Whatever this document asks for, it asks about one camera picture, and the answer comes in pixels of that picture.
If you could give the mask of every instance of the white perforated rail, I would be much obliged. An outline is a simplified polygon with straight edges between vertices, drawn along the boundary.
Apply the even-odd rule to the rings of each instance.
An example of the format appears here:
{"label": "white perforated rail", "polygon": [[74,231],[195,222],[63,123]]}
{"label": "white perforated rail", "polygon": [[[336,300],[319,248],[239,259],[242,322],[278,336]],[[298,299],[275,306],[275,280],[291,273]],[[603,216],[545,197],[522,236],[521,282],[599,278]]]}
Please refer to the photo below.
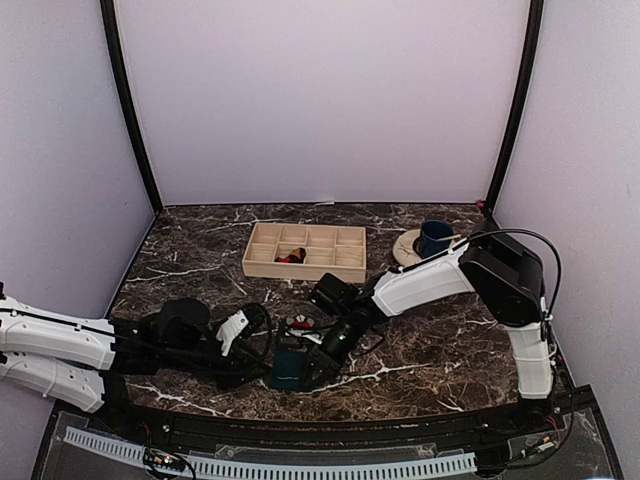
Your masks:
{"label": "white perforated rail", "polygon": [[[135,443],[103,437],[102,435],[67,428],[64,441],[112,460],[143,467],[144,447]],[[189,455],[187,460],[203,480],[422,480],[443,478],[476,471],[475,455],[467,453],[449,457],[415,460],[411,462],[379,463],[371,465],[270,465],[232,462]],[[189,471],[182,476],[190,477]]]}

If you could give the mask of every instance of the dark blue cup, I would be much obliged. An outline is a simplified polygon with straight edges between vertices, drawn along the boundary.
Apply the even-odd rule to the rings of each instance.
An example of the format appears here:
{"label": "dark blue cup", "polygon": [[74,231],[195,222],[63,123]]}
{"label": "dark blue cup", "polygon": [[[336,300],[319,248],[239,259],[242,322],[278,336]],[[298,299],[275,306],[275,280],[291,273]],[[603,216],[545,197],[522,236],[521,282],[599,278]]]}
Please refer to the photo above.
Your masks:
{"label": "dark blue cup", "polygon": [[420,258],[428,258],[449,248],[451,240],[440,241],[453,235],[453,228],[439,220],[427,220],[422,224],[420,236],[416,238],[413,249]]}

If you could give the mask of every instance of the marble surface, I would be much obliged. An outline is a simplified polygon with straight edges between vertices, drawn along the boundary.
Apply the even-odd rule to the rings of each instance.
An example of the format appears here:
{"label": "marble surface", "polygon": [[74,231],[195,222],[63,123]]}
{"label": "marble surface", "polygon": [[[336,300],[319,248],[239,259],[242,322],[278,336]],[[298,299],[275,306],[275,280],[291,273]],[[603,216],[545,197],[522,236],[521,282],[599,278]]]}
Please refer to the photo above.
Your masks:
{"label": "marble surface", "polygon": [[[305,299],[313,284],[246,278],[241,259],[257,222],[367,228],[367,275],[394,265],[391,248],[425,219],[467,234],[482,220],[471,205],[341,204],[171,207],[159,217],[124,283],[113,316],[136,319],[170,298],[195,297],[222,319],[261,302],[274,320],[300,313],[324,321]],[[163,370],[127,378],[140,405],[202,415],[286,421],[407,419],[515,402],[517,374],[507,334],[475,294],[449,297],[393,319],[387,341],[347,362],[340,377],[307,394],[255,380],[234,391]],[[264,332],[253,337],[261,348]],[[372,344],[376,337],[366,337]]]}

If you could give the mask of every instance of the black marble tabletop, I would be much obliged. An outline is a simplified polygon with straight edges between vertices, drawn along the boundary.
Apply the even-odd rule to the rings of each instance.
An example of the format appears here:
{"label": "black marble tabletop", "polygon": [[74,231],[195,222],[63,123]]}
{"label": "black marble tabletop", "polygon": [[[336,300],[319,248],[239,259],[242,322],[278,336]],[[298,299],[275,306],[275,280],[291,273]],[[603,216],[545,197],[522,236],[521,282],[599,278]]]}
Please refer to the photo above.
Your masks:
{"label": "black marble tabletop", "polygon": [[[339,204],[171,207],[165,209],[135,260],[112,311],[136,319],[171,298],[195,297],[214,319],[261,302],[278,321],[318,315],[305,299],[313,284],[247,278],[244,253],[257,222],[350,225],[367,229],[367,275],[395,264],[391,248],[425,219],[468,234],[482,220],[472,205]],[[286,421],[407,419],[515,402],[517,374],[507,334],[475,294],[449,297],[393,319],[386,342],[347,362],[335,381],[312,393],[267,388],[262,379],[221,391],[190,374],[163,370],[127,378],[139,404],[230,418]],[[256,348],[264,332],[253,337]],[[363,344],[375,342],[365,337]]]}

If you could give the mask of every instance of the object in tray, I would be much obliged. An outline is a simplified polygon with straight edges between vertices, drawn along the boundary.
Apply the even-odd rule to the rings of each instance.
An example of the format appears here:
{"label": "object in tray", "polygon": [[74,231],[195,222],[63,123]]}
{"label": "object in tray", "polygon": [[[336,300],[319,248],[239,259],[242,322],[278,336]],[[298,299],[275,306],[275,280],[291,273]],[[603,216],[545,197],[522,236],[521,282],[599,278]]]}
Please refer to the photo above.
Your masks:
{"label": "object in tray", "polygon": [[[302,262],[290,258],[304,250]],[[367,270],[363,227],[258,223],[242,259],[248,277],[318,281],[332,273],[348,283],[364,283]]]}
{"label": "object in tray", "polygon": [[278,257],[275,261],[278,263],[303,263],[306,256],[307,251],[304,248],[296,248],[286,257]]}

